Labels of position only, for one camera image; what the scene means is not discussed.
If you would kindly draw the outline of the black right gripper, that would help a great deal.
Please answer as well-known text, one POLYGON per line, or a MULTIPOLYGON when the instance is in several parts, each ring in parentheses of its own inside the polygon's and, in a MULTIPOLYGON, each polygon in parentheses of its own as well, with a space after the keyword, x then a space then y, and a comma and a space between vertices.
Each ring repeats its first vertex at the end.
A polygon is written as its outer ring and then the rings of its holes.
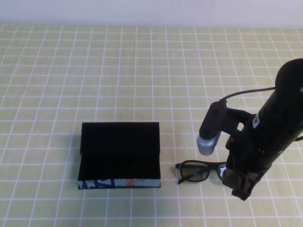
POLYGON ((296 116, 258 113, 226 143, 230 150, 223 184, 232 195, 251 195, 264 171, 296 140, 296 116))

